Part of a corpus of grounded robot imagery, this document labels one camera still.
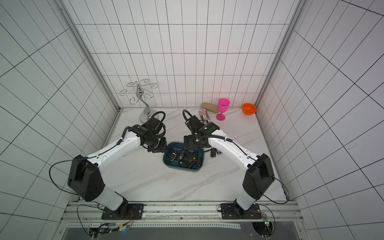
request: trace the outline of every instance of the black key fob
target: black key fob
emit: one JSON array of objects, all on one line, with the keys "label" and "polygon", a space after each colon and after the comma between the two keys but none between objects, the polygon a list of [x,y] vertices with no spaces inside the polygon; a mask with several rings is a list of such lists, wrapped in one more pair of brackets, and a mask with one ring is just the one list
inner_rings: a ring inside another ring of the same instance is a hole
[{"label": "black key fob", "polygon": [[167,160],[167,164],[170,164],[171,161],[175,160],[176,156],[177,156],[176,153],[172,152],[171,155],[169,156],[168,160]]},{"label": "black key fob", "polygon": [[191,162],[191,163],[187,166],[187,168],[192,168],[193,165],[195,165],[195,162]]},{"label": "black key fob", "polygon": [[172,153],[173,153],[173,148],[169,151],[167,157],[169,158]]},{"label": "black key fob", "polygon": [[216,148],[211,149],[211,157],[216,157]]},{"label": "black key fob", "polygon": [[179,155],[179,160],[182,160],[184,156],[185,156],[185,148],[183,148],[181,150],[180,155]]},{"label": "black key fob", "polygon": [[196,161],[196,166],[197,167],[201,167],[202,163],[203,163],[203,159],[200,156],[198,156],[197,157],[197,161]]},{"label": "black key fob", "polygon": [[177,163],[179,164],[180,167],[188,167],[188,164],[184,159],[177,161]]}]

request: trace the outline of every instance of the white marble surface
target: white marble surface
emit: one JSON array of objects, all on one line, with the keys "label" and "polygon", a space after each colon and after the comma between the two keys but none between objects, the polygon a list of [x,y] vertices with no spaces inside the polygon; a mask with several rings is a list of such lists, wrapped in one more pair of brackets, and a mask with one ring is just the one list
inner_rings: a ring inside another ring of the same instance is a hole
[{"label": "white marble surface", "polygon": [[[184,124],[182,108],[156,110],[167,114],[164,120],[167,143],[183,142],[183,136],[190,132]],[[187,110],[199,117],[198,109]],[[140,124],[142,111],[141,108],[125,109],[111,141],[118,139],[126,126]],[[240,108],[229,109],[224,121],[216,120],[214,113],[209,112],[209,115],[231,139],[258,155],[269,155],[254,115],[246,116]],[[111,165],[103,173],[104,182],[130,201],[233,201],[242,190],[244,172],[224,154],[211,158],[207,152],[198,172],[169,168],[162,157],[163,153],[148,153],[139,147]],[[278,181],[274,181],[265,194],[272,200],[285,200]]]}]

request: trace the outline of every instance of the pink wine glass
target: pink wine glass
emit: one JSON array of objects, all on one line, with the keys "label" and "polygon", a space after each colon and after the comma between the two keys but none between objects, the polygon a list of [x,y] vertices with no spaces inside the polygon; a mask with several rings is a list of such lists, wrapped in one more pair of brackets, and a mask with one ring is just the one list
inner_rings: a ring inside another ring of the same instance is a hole
[{"label": "pink wine glass", "polygon": [[217,108],[218,110],[221,112],[219,114],[216,115],[216,119],[219,120],[219,121],[223,121],[225,120],[225,116],[223,115],[223,113],[225,113],[228,108],[229,108],[229,104],[230,104],[230,101],[227,99],[227,98],[221,98],[219,101],[218,101],[218,105],[217,105]]}]

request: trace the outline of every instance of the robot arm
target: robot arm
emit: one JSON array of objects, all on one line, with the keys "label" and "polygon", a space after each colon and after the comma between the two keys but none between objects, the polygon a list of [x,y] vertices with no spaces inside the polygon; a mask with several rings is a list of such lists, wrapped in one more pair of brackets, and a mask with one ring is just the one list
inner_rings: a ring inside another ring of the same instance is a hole
[{"label": "robot arm", "polygon": [[126,213],[127,200],[105,186],[101,174],[127,152],[146,144],[148,152],[165,152],[167,147],[165,126],[162,120],[154,118],[143,125],[126,127],[120,139],[103,149],[83,157],[78,155],[72,161],[68,186],[85,201],[94,201],[115,211],[117,215]]},{"label": "robot arm", "polygon": [[203,124],[187,110],[183,110],[183,116],[191,131],[191,135],[184,136],[186,147],[216,148],[244,171],[243,190],[234,202],[236,214],[241,217],[274,181],[271,159],[266,154],[259,156],[240,146],[213,122]]}]

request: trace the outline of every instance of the metal bracket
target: metal bracket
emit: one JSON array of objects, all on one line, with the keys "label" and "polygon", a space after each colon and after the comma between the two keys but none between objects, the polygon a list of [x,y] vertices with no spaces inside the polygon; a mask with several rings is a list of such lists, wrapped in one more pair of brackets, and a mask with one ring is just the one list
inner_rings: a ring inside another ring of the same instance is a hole
[{"label": "metal bracket", "polygon": [[[127,213],[131,210],[133,212],[133,220],[139,220],[143,214],[144,204],[128,204]],[[102,220],[130,220],[131,215],[126,214],[124,217],[120,217],[115,211],[105,207],[103,214],[101,215]]]},{"label": "metal bracket", "polygon": [[251,208],[244,214],[238,217],[233,209],[233,204],[220,204],[221,216],[223,219],[261,219],[262,214],[258,204],[253,204]]}]

